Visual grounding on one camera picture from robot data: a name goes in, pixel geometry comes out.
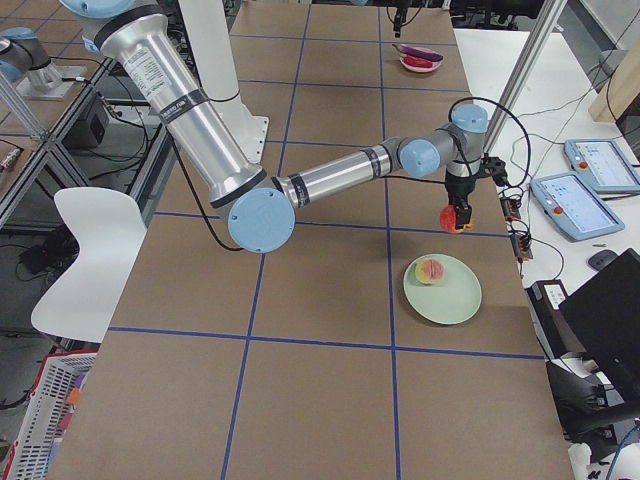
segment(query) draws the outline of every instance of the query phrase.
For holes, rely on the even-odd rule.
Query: black device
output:
[[[95,148],[104,138],[109,116],[98,96],[94,96],[62,141],[67,148]]]
[[[618,254],[613,250],[600,250],[596,254],[589,257],[587,263],[594,270],[602,270],[618,257]]]
[[[548,356],[560,358],[568,352],[584,352],[585,347],[560,313],[560,304],[569,296],[562,282],[540,280],[526,292],[550,349]]]
[[[628,249],[560,304],[588,356],[624,402],[563,422],[573,438],[640,416],[640,255]]]

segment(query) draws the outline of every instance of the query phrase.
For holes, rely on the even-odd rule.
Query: warning sticker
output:
[[[126,70],[147,100],[155,97],[164,87],[171,86],[171,80],[147,47],[141,47],[127,59]]]

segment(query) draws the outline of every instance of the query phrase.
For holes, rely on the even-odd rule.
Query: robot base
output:
[[[61,66],[57,65],[58,71],[63,78],[75,78],[84,75],[87,71],[87,67],[74,67],[74,66]],[[48,92],[41,92],[36,90],[31,85],[28,78],[22,80],[17,87],[18,92],[23,98],[27,100],[57,100],[61,101],[69,94],[71,87],[75,85],[75,82],[62,82],[62,85],[57,86],[49,90]]]

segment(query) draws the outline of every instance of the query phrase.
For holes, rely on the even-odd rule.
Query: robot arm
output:
[[[62,77],[32,30],[15,27],[0,32],[0,72],[10,82],[26,73],[36,90],[47,92],[62,84]]]
[[[450,202],[466,201],[473,190],[487,124],[480,107],[460,106],[452,122],[428,138],[391,138],[298,174],[268,178],[247,160],[176,53],[155,1],[60,1],[83,24],[87,48],[123,65],[208,184],[209,202],[233,239],[247,250],[283,245],[295,225],[294,207],[401,168],[422,177],[447,165],[448,183],[456,185]]]

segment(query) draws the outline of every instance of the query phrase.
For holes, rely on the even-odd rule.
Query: metal frame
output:
[[[566,5],[567,0],[546,0],[538,15],[538,20],[533,31],[529,34],[527,42],[522,48],[520,57],[513,67],[511,76],[507,81],[507,85],[504,87],[502,95],[500,96],[500,103],[502,106],[509,110],[512,110],[520,96],[520,92],[524,88],[524,85],[529,78],[529,74],[533,70],[542,49],[547,43],[549,34],[553,30],[558,21],[562,9]],[[502,110],[496,109],[491,116],[489,122],[489,129],[487,130],[487,141],[485,143],[485,150],[491,152],[491,149],[495,146],[500,136],[500,132],[504,127],[504,123],[507,120],[507,114]]]

